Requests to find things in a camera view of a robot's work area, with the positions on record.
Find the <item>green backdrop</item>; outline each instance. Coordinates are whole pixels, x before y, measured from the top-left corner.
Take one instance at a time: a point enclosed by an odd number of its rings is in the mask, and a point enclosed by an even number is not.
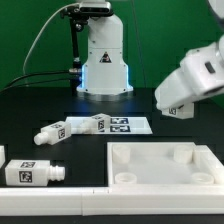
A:
[[[179,66],[189,49],[217,41],[221,31],[206,0],[114,0],[124,23],[124,60],[134,87],[157,87]],[[0,88],[22,75],[25,56],[45,21],[71,0],[0,1]],[[87,55],[87,28],[79,34],[82,62]],[[72,65],[68,19],[49,24],[27,65],[27,73],[68,69]],[[43,78],[32,78],[40,81]],[[67,82],[47,86],[67,86]],[[214,98],[224,106],[224,96]]]

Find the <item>black tabletop surface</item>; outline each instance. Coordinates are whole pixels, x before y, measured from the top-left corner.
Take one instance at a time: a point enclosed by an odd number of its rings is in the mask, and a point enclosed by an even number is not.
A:
[[[67,116],[147,117],[152,135],[73,135],[53,146],[37,146],[33,137],[41,127]],[[69,88],[17,88],[0,95],[0,145],[11,159],[44,159],[66,169],[64,182],[48,187],[107,186],[107,142],[194,142],[207,145],[224,161],[224,109],[204,100],[195,104],[193,119],[161,115],[153,89],[136,89],[134,97],[118,102],[95,102],[71,95]],[[6,188],[4,169],[0,187]],[[3,223],[224,223],[223,215],[0,217]]]

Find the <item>white plastic part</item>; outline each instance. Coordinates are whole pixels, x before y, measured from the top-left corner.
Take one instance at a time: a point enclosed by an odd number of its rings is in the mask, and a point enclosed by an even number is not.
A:
[[[71,136],[71,124],[69,122],[59,121],[44,128],[41,133],[34,137],[36,145],[50,144],[54,145]]]
[[[81,124],[73,129],[75,134],[95,134],[99,131],[105,131],[110,127],[110,116],[106,114],[97,114],[86,118]]]
[[[46,144],[49,141],[49,134],[47,132],[41,132],[34,137],[36,145]]]
[[[123,24],[116,16],[88,20],[88,60],[78,93],[114,96],[132,92],[123,61]]]
[[[188,164],[192,162],[193,147],[189,145],[177,145],[174,147],[174,161]]]
[[[49,180],[64,180],[65,168],[52,167],[47,160],[11,160],[5,176],[8,186],[47,186]]]
[[[131,148],[127,145],[113,146],[113,162],[119,164],[127,164],[130,161]]]
[[[133,173],[119,173],[115,176],[116,184],[136,184],[137,176]]]
[[[214,177],[207,173],[194,173],[191,176],[192,184],[210,185],[214,184]]]
[[[5,148],[4,146],[0,146],[0,168],[5,163]]]
[[[162,114],[179,119],[188,119],[194,117],[194,103],[188,103],[180,108],[168,108],[162,110]]]

